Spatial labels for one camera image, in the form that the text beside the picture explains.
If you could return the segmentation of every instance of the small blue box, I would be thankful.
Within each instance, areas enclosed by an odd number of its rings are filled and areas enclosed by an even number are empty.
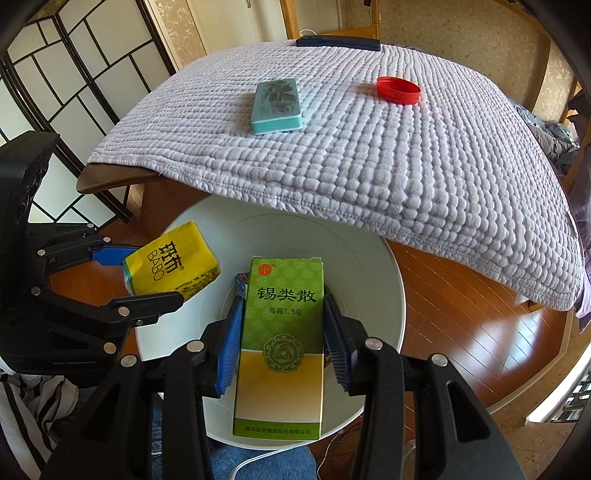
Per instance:
[[[256,86],[251,125],[256,135],[302,128],[295,79],[273,80]]]
[[[248,291],[248,273],[239,273],[234,280],[234,294],[236,297],[246,298]]]

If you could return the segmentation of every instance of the wallpaper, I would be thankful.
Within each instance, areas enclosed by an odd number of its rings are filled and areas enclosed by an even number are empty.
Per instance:
[[[572,69],[562,52],[552,42],[544,81],[533,112],[544,120],[560,121],[566,102],[569,100],[573,79]]]
[[[363,2],[341,4],[346,28],[369,25]],[[519,14],[492,0],[389,0],[380,12],[383,43],[414,45],[466,65],[533,108],[550,40]]]
[[[49,0],[35,15],[35,19],[55,14],[68,0]]]
[[[152,0],[183,66],[206,55],[187,0]]]

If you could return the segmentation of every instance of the wooden post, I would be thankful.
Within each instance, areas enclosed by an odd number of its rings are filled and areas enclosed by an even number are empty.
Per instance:
[[[379,40],[379,0],[371,0],[371,24],[375,29],[374,38]]]
[[[300,38],[300,27],[297,22],[296,4],[294,0],[279,0],[281,12],[283,13],[283,23],[285,24],[285,33],[287,38],[293,40]]]

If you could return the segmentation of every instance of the red bottle cap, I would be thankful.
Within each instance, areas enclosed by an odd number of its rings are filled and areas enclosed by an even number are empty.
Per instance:
[[[418,85],[397,77],[379,77],[375,89],[381,98],[401,105],[413,105],[421,98]]]

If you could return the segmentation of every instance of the white paper panel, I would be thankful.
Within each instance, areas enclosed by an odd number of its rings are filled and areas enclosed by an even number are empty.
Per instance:
[[[29,25],[21,30],[10,47],[8,47],[8,54],[10,59],[15,62],[44,46],[45,42],[37,25]]]
[[[74,210],[69,209],[64,216],[61,217],[57,223],[86,223],[80,215],[78,215]]]
[[[53,223],[53,220],[33,204],[29,213],[29,223]]]
[[[100,56],[99,49],[96,48],[95,42],[92,40],[88,28],[84,23],[78,25],[70,34],[72,43],[76,51],[80,54],[84,65],[93,77],[96,77],[100,72],[107,68],[107,64]]]
[[[84,195],[76,202],[76,210],[95,225],[101,226],[115,215],[94,195]]]
[[[86,105],[86,108],[90,110],[92,116],[95,120],[99,123],[105,133],[109,133],[111,128],[113,128],[113,122],[109,118],[109,116],[105,113],[105,110],[101,107],[99,101],[96,99],[94,93],[90,91],[88,87],[80,92],[80,100]]]
[[[34,130],[14,103],[4,80],[0,80],[0,128],[9,139],[18,137],[28,130]]]
[[[105,98],[123,118],[147,93],[130,59],[123,59],[96,79]]]
[[[53,43],[60,39],[60,34],[57,32],[53,20],[44,20],[43,22],[39,22],[39,24],[48,43]]]
[[[51,118],[60,108],[60,102],[47,86],[47,82],[41,76],[37,65],[32,58],[23,60],[15,65],[18,76],[21,78],[27,92],[31,95],[45,118]]]
[[[51,126],[85,164],[92,151],[104,138],[104,135],[92,121],[92,118],[88,116],[78,98],[68,103],[53,119]]]
[[[70,0],[60,10],[60,18],[64,23],[66,31],[69,32],[84,18],[84,16],[98,5],[100,0]]]
[[[127,190],[127,187],[117,187],[115,189],[110,189],[109,191],[113,195],[115,195],[117,200],[119,200],[121,203],[123,203],[123,201],[125,200],[125,190]]]
[[[135,0],[106,0],[87,21],[110,63],[151,39]]]
[[[153,42],[133,53],[132,57],[150,90],[156,90],[158,85],[170,77]]]
[[[76,177],[59,158],[52,155],[49,169],[35,194],[35,201],[50,215],[58,217],[79,196]]]
[[[66,103],[85,85],[62,42],[36,53],[35,58],[62,102]]]

